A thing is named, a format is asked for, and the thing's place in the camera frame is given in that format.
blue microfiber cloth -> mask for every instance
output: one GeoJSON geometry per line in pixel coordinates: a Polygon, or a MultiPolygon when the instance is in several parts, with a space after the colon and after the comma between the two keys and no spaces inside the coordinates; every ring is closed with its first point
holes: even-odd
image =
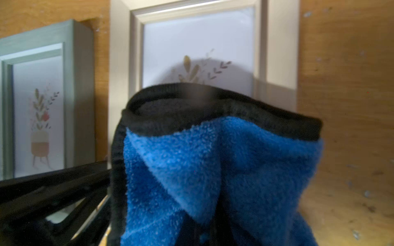
{"type": "Polygon", "coordinates": [[[123,114],[118,129],[122,132],[118,142],[123,142],[118,147],[123,147],[119,158],[124,164],[127,213],[123,213],[122,234],[115,230],[121,235],[120,245],[180,245],[187,218],[202,228],[199,242],[209,241],[207,228],[218,205],[228,216],[229,236],[239,246],[317,245],[297,205],[323,146],[318,134],[303,137],[303,131],[310,127],[319,132],[320,121],[217,88],[209,100],[214,104],[181,101],[190,106],[185,111],[179,109],[179,101],[173,103],[181,97],[174,91],[182,91],[183,86],[190,85],[142,91],[123,114]],[[143,124],[140,109],[160,99],[172,100],[164,105],[176,108],[176,113],[147,105],[156,115],[145,109],[143,124]],[[223,113],[218,107],[226,110],[223,113]]]}

black fabric trim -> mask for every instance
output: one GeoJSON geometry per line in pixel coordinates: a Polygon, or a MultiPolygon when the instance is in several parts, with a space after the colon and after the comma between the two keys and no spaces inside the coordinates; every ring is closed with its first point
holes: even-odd
{"type": "Polygon", "coordinates": [[[126,170],[123,159],[125,137],[126,127],[121,120],[111,146],[111,232],[107,238],[107,246],[120,246],[121,236],[126,229],[126,170]]]}
{"type": "Polygon", "coordinates": [[[279,109],[236,92],[192,83],[164,84],[143,89],[130,99],[122,112],[125,125],[132,132],[143,136],[169,135],[224,116],[235,116],[276,135],[305,141],[318,140],[322,128],[320,119],[279,109]],[[209,104],[158,116],[136,113],[146,102],[172,98],[190,99],[193,96],[190,92],[196,92],[200,95],[197,99],[209,104]]]}

red flower illustration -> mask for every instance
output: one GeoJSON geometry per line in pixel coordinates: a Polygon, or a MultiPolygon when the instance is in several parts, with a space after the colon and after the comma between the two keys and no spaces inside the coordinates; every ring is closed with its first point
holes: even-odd
{"type": "Polygon", "coordinates": [[[41,120],[43,121],[49,120],[49,115],[47,111],[45,111],[44,114],[41,116],[41,120]]]}

sage green picture frame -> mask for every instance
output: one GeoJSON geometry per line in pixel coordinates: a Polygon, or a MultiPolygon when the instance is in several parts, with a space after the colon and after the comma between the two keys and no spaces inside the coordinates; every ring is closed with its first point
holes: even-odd
{"type": "Polygon", "coordinates": [[[60,55],[63,57],[64,167],[95,161],[93,31],[68,20],[0,39],[0,180],[15,175],[12,66],[60,55]],[[29,53],[42,47],[54,48],[29,53]]]}

wooden wall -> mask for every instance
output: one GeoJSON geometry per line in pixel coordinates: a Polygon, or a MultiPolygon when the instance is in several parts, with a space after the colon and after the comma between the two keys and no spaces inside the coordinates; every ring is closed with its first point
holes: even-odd
{"type": "MultiPolygon", "coordinates": [[[[71,18],[95,31],[102,160],[109,0],[1,0],[0,38],[71,18]]],[[[393,27],[393,0],[301,0],[298,111],[323,119],[325,152],[300,211],[321,246],[394,244],[393,27]]]]}

